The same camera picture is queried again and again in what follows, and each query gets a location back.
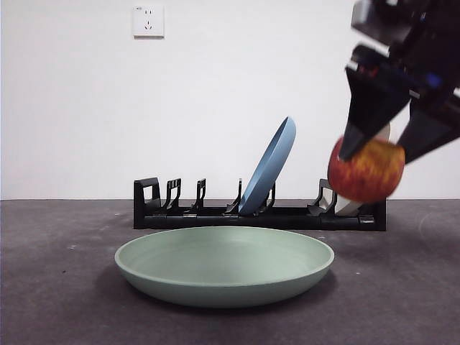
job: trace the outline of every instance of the dish rack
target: dish rack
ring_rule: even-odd
[[[242,198],[242,180],[239,179],[238,195],[233,203],[225,206],[205,206],[206,179],[196,186],[195,203],[189,207],[179,205],[182,180],[169,180],[166,185],[166,199],[160,197],[157,178],[134,181],[134,228],[135,229],[180,229],[194,226],[256,226],[275,229],[297,230],[386,230],[386,202],[363,205],[356,216],[337,216],[335,206],[337,194],[328,181],[319,181],[318,197],[310,205],[276,206],[275,185],[267,194],[258,210],[249,216],[238,214]],[[144,198],[144,189],[152,188],[152,197]],[[332,201],[327,208],[321,208],[324,189],[332,191]]]

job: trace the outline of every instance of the red apple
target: red apple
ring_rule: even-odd
[[[332,150],[328,180],[339,195],[360,203],[376,203],[396,189],[403,176],[404,149],[379,139],[370,140],[348,162],[339,159],[343,137]]]

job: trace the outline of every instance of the electrical outlet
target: electrical outlet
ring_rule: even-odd
[[[164,37],[165,9],[163,6],[136,6],[132,12],[134,37]]]

